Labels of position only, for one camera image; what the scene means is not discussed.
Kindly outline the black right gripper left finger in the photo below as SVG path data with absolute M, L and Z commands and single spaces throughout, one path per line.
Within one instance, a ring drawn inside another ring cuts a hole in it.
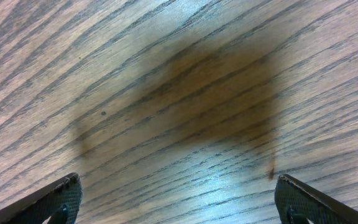
M 0 210 L 0 223 L 74 223 L 82 187 L 72 172 Z

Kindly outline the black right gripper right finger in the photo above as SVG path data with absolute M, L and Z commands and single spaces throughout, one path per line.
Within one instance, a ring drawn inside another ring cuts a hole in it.
M 288 175 L 277 179 L 274 195 L 280 221 L 358 224 L 358 211 Z

